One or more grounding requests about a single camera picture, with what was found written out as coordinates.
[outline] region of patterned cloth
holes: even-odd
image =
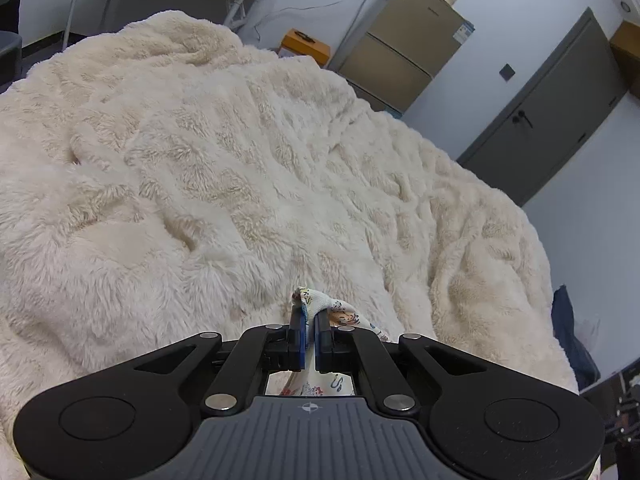
[[[281,391],[283,396],[351,396],[354,394],[351,378],[344,374],[321,374],[316,370],[314,345],[314,317],[321,310],[329,310],[332,326],[351,325],[366,328],[376,333],[380,341],[389,341],[389,336],[369,322],[346,301],[334,300],[324,292],[312,288],[299,287],[293,295],[294,306],[302,307],[306,329],[306,367],[300,372],[292,372]]]

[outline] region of cabinet handle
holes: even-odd
[[[533,124],[531,124],[531,121],[529,121],[529,118],[527,117],[526,113],[524,113],[524,110],[518,111],[518,117],[527,121],[529,128],[533,128]]]

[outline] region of bed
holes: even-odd
[[[576,390],[526,215],[308,57],[169,11],[0,96],[0,469],[40,391],[300,285]]]

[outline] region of metal rivet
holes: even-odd
[[[415,400],[403,394],[389,395],[385,397],[383,403],[390,410],[395,410],[396,412],[405,412],[415,406]]]
[[[204,400],[205,405],[212,410],[230,410],[238,400],[229,394],[213,394]]]

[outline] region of black chair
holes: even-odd
[[[0,0],[4,5],[9,0]],[[22,37],[0,30],[0,86],[11,83],[22,72]]]

